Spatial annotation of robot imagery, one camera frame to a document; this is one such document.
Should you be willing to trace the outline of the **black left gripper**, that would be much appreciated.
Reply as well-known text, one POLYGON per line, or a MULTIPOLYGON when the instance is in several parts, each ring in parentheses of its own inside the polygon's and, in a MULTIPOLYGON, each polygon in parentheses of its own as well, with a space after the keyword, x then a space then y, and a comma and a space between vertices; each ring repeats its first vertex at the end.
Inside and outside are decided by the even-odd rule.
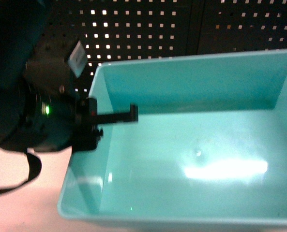
POLYGON ((97 115, 97 100, 95 98, 80 99, 76 103, 75 125, 71 138, 72 152, 95 150, 103 136, 103 130, 98 125, 138 122, 138 106, 130 104, 129 112, 97 115), (90 119, 96 116, 96 123, 90 119))

